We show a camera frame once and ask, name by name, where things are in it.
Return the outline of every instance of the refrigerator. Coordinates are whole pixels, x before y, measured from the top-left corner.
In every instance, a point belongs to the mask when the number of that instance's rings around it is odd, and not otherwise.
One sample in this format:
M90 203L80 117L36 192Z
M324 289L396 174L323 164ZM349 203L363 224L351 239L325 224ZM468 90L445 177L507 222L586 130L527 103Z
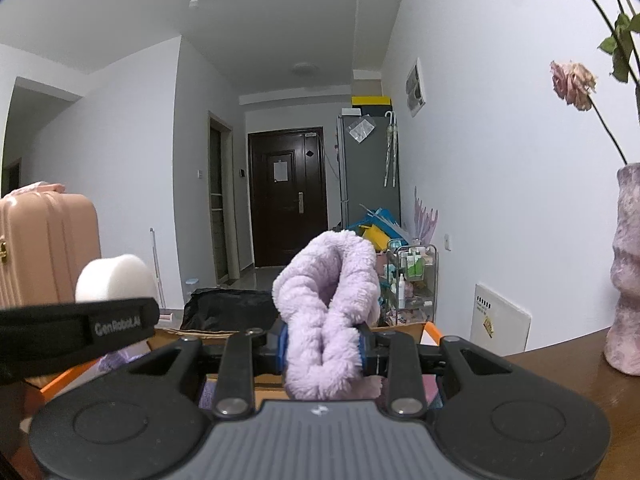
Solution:
M398 224L400 218L399 168L396 169L396 186L393 186L393 156L389 160L389 176L385 187L386 128L388 118L367 117L375 128L358 142L349 133L349 126L359 116L338 117L338 168L340 176L340 208L342 228L364 218L366 211L360 204L375 211L388 209Z

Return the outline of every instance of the white logo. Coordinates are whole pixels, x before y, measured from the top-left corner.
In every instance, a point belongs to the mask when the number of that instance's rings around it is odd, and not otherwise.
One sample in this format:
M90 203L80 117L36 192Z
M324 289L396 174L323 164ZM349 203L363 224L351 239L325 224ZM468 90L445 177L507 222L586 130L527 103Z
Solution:
M129 319L121 319L109 323L96 323L94 325L95 335L101 337L103 335L111 334L114 332L122 332L123 330L129 330L137 326L141 326L140 316L129 317Z
M325 413L329 411L329 408L324 406L323 404L318 404L318 406L311 410L311 413L317 416L323 416Z

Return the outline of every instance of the black bag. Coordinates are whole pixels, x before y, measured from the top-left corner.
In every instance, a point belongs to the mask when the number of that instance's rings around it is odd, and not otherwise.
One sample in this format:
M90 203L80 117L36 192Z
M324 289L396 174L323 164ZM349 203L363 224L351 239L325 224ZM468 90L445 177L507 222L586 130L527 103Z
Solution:
M278 311L267 290L199 288L184 307L180 330L200 332L268 330Z

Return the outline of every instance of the pink suitcase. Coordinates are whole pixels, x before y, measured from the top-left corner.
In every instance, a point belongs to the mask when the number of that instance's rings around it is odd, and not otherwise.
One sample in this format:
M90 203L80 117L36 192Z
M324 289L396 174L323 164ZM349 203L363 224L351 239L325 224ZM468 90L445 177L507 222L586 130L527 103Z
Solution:
M73 303L80 272L100 258L94 205L51 188L0 200L0 308Z

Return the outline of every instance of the pink cloth on suitcase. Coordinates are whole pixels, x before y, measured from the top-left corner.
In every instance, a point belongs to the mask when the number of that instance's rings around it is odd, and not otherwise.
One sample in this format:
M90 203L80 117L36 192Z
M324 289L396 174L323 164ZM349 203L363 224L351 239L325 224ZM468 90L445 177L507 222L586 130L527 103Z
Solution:
M351 231L311 240L273 283L287 323L285 388L294 399L375 399L380 377L363 377L355 325L375 325L380 284L373 245Z
M37 191L37 192L55 191L58 193L64 193L65 189L66 188L64 184L50 184L49 182L35 182L33 184L29 184L28 186L14 189L7 196L22 195L23 193L28 193L30 191Z

